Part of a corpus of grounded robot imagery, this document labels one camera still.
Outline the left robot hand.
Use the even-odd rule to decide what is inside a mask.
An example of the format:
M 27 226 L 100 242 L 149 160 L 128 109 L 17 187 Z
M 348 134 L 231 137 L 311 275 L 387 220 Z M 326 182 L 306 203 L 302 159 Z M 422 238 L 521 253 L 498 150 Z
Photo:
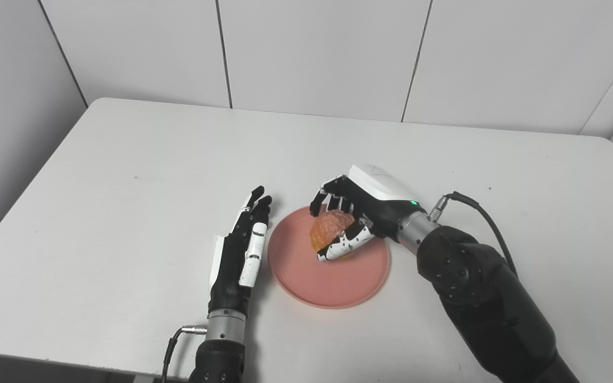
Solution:
M 249 194 L 231 231 L 216 244 L 212 261 L 208 311 L 230 310 L 247 315 L 262 264 L 272 196 L 262 185 Z

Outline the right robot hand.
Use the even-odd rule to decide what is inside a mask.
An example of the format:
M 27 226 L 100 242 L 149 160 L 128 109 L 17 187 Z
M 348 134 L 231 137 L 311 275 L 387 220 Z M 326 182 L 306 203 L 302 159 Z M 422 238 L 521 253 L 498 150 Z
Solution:
M 349 213 L 354 223 L 317 251 L 319 262 L 340 259 L 373 237 L 390 238 L 416 254 L 436 227 L 411 192 L 374 165 L 353 165 L 348 174 L 324 182 L 309 205 L 310 214 L 318 216 L 323 203 L 326 211 Z

